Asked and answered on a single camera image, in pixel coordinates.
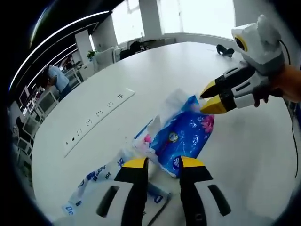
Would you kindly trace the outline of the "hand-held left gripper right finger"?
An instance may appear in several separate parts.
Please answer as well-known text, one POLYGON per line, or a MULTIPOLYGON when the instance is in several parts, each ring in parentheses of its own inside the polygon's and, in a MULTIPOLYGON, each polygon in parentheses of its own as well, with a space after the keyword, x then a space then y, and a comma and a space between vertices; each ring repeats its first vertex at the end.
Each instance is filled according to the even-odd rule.
POLYGON ((242 226, 246 210, 235 194, 213 179, 205 164, 180 157, 180 197, 188 226, 242 226))

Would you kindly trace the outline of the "person's right hand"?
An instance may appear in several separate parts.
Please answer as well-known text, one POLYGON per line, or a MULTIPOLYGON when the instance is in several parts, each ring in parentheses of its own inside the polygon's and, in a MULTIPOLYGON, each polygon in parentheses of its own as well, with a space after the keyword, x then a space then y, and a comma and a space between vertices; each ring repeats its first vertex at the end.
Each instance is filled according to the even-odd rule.
POLYGON ((265 87, 261 87, 254 93, 254 106, 260 105, 260 100, 268 102, 269 96, 283 97, 289 101, 298 103, 301 101, 301 71, 291 65, 284 68, 265 87))

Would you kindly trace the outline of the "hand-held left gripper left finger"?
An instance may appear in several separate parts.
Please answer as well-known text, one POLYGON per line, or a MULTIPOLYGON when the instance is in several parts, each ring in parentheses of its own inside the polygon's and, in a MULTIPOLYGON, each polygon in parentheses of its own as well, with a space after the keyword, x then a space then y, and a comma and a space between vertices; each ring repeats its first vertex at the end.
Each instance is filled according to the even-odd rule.
POLYGON ((140 226, 147 200, 148 158, 126 162, 114 180, 86 195, 76 214, 56 226, 140 226))

